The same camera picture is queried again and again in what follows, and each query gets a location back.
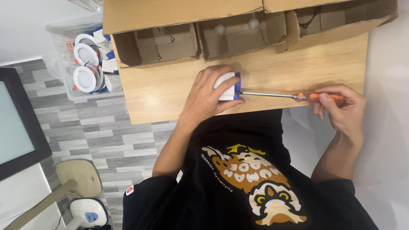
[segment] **orange screwdriver handle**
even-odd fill
[[[332,99],[334,99],[335,104],[338,107],[342,107],[344,105],[344,97],[342,95],[339,94],[328,94]],[[319,98],[318,98],[319,94],[315,93],[315,92],[311,92],[311,93],[302,93],[299,92],[296,94],[296,98],[295,100],[300,102],[300,101],[306,101],[306,102],[319,102]]]

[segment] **wooden desk surface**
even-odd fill
[[[319,85],[344,83],[362,93],[368,34],[303,50],[275,49],[205,63],[203,59],[155,68],[119,69],[132,124],[176,120],[197,73],[209,65],[229,64],[241,73],[243,91],[293,94]],[[289,98],[244,95],[246,104],[225,111],[243,113],[307,105]]]

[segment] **metal screw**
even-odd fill
[[[171,42],[173,43],[173,41],[174,41],[175,39],[174,39],[172,36],[170,36],[170,35],[169,35],[169,37],[171,38],[171,40],[168,41],[167,43],[171,43]]]

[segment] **left hand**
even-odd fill
[[[240,81],[238,77],[231,77],[222,82],[216,89],[213,89],[217,79],[228,72],[234,72],[233,67],[214,65],[198,73],[183,111],[179,116],[179,123],[185,124],[193,130],[202,121],[238,104],[245,103],[243,99],[219,102],[219,97]]]

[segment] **picture frame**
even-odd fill
[[[0,164],[1,181],[51,156],[52,152],[16,69],[0,67],[0,81],[3,81],[6,85],[6,89],[35,149]]]

